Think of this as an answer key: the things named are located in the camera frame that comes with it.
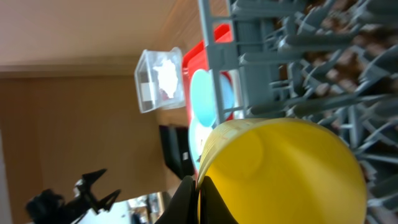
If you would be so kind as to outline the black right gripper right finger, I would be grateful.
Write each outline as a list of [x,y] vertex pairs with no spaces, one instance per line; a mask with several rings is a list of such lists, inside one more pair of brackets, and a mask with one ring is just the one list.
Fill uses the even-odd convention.
[[200,186],[198,203],[200,224],[237,224],[212,179],[205,176]]

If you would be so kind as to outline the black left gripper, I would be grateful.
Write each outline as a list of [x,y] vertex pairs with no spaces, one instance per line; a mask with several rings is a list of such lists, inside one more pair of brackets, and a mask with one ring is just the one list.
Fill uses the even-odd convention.
[[107,171],[100,169],[94,172],[83,174],[82,178],[75,184],[75,198],[65,205],[68,218],[80,218],[89,210],[99,214],[99,209],[109,212],[121,193],[121,189],[115,190],[98,202],[91,191],[91,186]]

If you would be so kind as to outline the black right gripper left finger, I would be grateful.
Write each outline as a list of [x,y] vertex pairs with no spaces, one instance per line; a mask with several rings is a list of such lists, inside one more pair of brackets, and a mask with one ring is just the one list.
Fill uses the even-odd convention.
[[191,176],[185,176],[155,224],[197,224],[197,202],[196,183]]

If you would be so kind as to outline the yellow plastic cup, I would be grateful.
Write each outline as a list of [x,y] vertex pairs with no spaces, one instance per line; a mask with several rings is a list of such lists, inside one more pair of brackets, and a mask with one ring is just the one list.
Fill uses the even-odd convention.
[[349,147],[296,118],[234,119],[206,140],[198,190],[211,183],[238,223],[364,223],[367,190]]

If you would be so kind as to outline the mint green bowl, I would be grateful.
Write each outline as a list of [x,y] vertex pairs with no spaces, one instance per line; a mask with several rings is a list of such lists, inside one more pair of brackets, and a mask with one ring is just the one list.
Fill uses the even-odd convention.
[[[227,75],[220,75],[224,109],[234,106],[233,87]],[[213,80],[208,71],[199,69],[191,79],[190,102],[192,111],[204,127],[212,127],[216,121],[216,100]]]

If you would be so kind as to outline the white napkin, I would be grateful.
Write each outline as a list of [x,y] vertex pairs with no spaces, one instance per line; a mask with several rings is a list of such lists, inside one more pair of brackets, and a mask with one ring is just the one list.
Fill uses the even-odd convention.
[[176,66],[171,60],[163,60],[161,66],[154,67],[158,73],[159,87],[168,98],[173,98],[177,90],[178,77]]

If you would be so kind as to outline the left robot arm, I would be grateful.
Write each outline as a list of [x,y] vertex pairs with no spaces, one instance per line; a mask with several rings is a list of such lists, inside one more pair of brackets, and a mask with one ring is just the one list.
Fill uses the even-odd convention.
[[121,190],[117,189],[101,200],[98,200],[91,191],[92,185],[106,171],[100,169],[83,174],[74,186],[75,197],[70,202],[66,202],[62,195],[56,194],[52,189],[46,189],[30,199],[25,210],[35,224],[79,223],[89,210],[93,210],[96,214],[102,210],[108,212]]

